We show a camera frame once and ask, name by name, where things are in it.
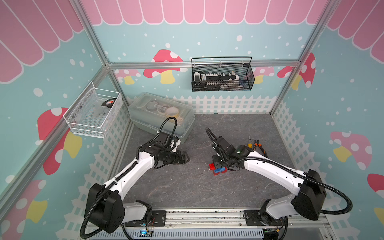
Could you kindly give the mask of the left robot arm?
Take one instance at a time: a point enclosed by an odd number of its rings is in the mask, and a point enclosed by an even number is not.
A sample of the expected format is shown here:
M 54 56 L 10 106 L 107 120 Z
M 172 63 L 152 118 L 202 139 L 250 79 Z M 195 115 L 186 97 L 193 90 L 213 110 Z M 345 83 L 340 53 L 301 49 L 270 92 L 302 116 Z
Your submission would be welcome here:
M 184 151 L 158 148 L 154 145 L 140 146 L 134 160 L 115 177 L 104 184 L 94 184 L 88 193 L 80 237 L 88 239 L 99 232 L 113 233 L 128 222 L 148 225 L 153 219 L 152 207 L 143 202 L 125 204 L 127 193 L 132 186 L 151 168 L 159 169 L 158 163 L 185 165 L 190 157 Z

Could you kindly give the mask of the red long lego brick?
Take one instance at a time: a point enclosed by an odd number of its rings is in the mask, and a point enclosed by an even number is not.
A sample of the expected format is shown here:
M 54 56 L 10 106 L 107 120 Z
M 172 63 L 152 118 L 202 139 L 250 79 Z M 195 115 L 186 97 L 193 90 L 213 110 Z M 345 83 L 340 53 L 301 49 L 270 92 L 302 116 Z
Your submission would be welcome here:
M 213 170 L 215 170 L 215 169 L 216 169 L 216 167 L 215 167 L 215 165 L 214 165 L 214 164 L 209 164 L 209 168 L 210 168 L 210 170 L 211 170 L 211 171 L 213 171 Z

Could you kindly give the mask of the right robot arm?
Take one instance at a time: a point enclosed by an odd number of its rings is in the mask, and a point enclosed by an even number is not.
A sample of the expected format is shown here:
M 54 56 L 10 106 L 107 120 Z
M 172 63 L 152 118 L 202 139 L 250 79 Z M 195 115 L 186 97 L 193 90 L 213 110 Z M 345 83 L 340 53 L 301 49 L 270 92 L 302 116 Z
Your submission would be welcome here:
M 235 148 L 223 137 L 213 137 L 212 148 L 217 152 L 213 156 L 216 167 L 239 168 L 258 173 L 290 191 L 279 199 L 267 199 L 258 212 L 263 225 L 270 225 L 282 217 L 300 215 L 308 220 L 319 219 L 326 198 L 325 188 L 311 181 L 321 183 L 320 175 L 309 170 L 307 173 L 288 168 L 266 155 L 245 145 Z

